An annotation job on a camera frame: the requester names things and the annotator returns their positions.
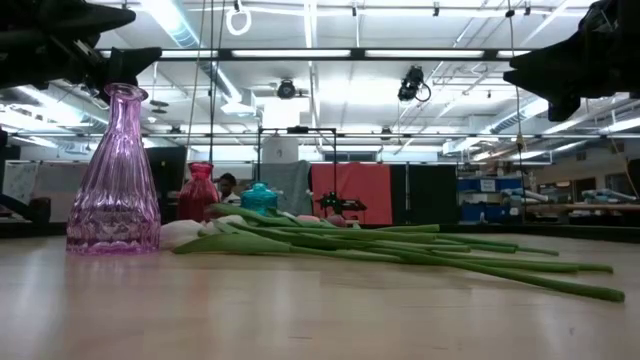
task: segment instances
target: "hanging wire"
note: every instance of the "hanging wire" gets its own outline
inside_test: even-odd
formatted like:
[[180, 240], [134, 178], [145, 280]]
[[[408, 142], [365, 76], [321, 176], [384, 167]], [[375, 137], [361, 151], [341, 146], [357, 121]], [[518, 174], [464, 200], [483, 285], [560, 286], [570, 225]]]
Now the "hanging wire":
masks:
[[[513, 32], [513, 15], [515, 11], [511, 8], [511, 0], [507, 0], [507, 17], [509, 18], [509, 38], [511, 41], [511, 57], [514, 58], [516, 56], [515, 49], [515, 35]], [[522, 166], [522, 149], [526, 146], [524, 137], [522, 136], [522, 117], [520, 116], [520, 88], [518, 86], [516, 88], [516, 111], [517, 111], [517, 119], [518, 119], [518, 135], [516, 136], [516, 147], [518, 148], [518, 159], [520, 165], [520, 181], [522, 182], [522, 223], [524, 224], [527, 221], [527, 191], [524, 186], [524, 168]]]
[[[224, 9], [227, 5], [227, 0], [222, 1], [222, 8]], [[221, 12], [220, 15], [220, 28], [218, 29], [218, 53], [220, 53], [220, 49], [222, 48], [222, 29], [224, 26], [224, 12]], [[213, 42], [213, 11], [211, 12], [211, 41]], [[209, 79], [209, 133], [211, 137], [209, 137], [209, 163], [213, 164], [213, 122], [216, 114], [216, 95], [218, 93], [218, 77], [220, 74], [220, 60], [216, 59], [215, 62], [216, 72], [214, 74], [214, 78]]]
[[151, 101], [156, 99], [156, 81], [158, 80], [158, 62], [153, 63], [153, 85], [151, 86]]
[[[202, 45], [202, 34], [204, 33], [204, 14], [205, 14], [206, 2], [202, 2], [202, 16], [200, 16], [200, 36], [198, 38], [198, 54], [196, 55], [196, 65], [200, 63], [200, 47]], [[187, 132], [187, 152], [184, 156], [184, 170], [182, 171], [182, 184], [184, 184], [185, 176], [187, 175], [187, 163], [189, 161], [189, 146], [191, 145], [191, 128], [193, 127], [193, 114], [196, 106], [196, 93], [198, 92], [198, 75], [200, 74], [200, 68], [196, 66], [195, 75], [193, 79], [193, 92], [191, 95], [191, 111], [189, 113], [189, 130]]]

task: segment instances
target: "black equipment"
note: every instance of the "black equipment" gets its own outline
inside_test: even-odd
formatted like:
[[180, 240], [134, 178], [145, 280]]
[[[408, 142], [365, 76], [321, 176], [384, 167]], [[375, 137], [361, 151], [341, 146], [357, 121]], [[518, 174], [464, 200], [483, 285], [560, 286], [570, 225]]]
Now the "black equipment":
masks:
[[325, 217], [327, 216], [327, 209], [333, 209], [333, 213], [336, 215], [342, 215], [344, 211], [366, 211], [367, 206], [359, 199], [347, 200], [340, 199], [335, 192], [324, 194], [321, 199], [316, 200], [320, 204], [320, 208], [324, 210]]
[[2, 126], [0, 126], [0, 154], [2, 150], [7, 146], [7, 142], [9, 141], [9, 134], [2, 130]]
[[46, 89], [65, 79], [85, 84], [109, 103], [113, 82], [137, 85], [136, 76], [158, 60], [160, 48], [112, 49], [105, 59], [94, 47], [100, 33], [133, 22], [135, 12], [84, 0], [6, 0], [0, 10], [0, 88], [31, 84]]
[[[423, 87], [427, 89], [429, 95], [424, 99], [419, 99], [418, 94], [421, 92]], [[422, 67], [415, 65], [411, 66], [407, 75], [402, 79], [402, 85], [400, 86], [400, 90], [398, 90], [398, 99], [400, 101], [411, 101], [416, 99], [420, 102], [426, 102], [431, 99], [431, 88], [424, 83]]]
[[296, 87], [293, 86], [292, 80], [282, 80], [278, 86], [278, 97], [280, 99], [289, 100], [296, 96]]
[[510, 61], [504, 80], [549, 102], [549, 120], [564, 121], [580, 98], [630, 92], [640, 98], [640, 1], [591, 4], [569, 39]]

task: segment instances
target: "pink glass vase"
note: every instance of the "pink glass vase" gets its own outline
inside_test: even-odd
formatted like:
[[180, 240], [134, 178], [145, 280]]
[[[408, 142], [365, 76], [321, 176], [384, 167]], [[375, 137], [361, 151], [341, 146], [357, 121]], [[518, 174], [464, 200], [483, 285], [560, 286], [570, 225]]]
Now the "pink glass vase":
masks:
[[67, 222], [67, 252], [141, 254], [159, 248], [160, 213], [140, 137], [147, 93], [126, 84], [106, 87], [109, 126], [96, 149]]

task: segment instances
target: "table surface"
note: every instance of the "table surface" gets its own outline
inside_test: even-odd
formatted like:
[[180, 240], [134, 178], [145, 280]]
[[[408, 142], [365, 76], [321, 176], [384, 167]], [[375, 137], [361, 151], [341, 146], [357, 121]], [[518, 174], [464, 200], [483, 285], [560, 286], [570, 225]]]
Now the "table surface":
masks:
[[564, 212], [573, 210], [602, 211], [640, 211], [640, 205], [634, 204], [532, 204], [527, 212]]
[[491, 238], [613, 264], [615, 275], [545, 276], [619, 288], [627, 302], [436, 267], [300, 256], [78, 257], [65, 255], [62, 238], [0, 240], [0, 359], [640, 357], [640, 246]]

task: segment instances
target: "red panel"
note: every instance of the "red panel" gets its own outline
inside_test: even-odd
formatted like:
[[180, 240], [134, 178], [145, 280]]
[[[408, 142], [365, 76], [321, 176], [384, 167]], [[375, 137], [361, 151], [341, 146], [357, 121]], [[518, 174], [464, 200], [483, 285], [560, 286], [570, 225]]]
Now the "red panel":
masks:
[[[346, 219], [354, 216], [361, 224], [387, 225], [393, 222], [391, 214], [391, 176], [388, 165], [381, 164], [339, 164], [338, 197], [341, 199], [359, 199], [367, 206], [367, 211], [345, 211]], [[311, 165], [313, 184], [313, 213], [324, 217], [324, 210], [316, 202], [324, 194], [333, 191], [333, 165]]]

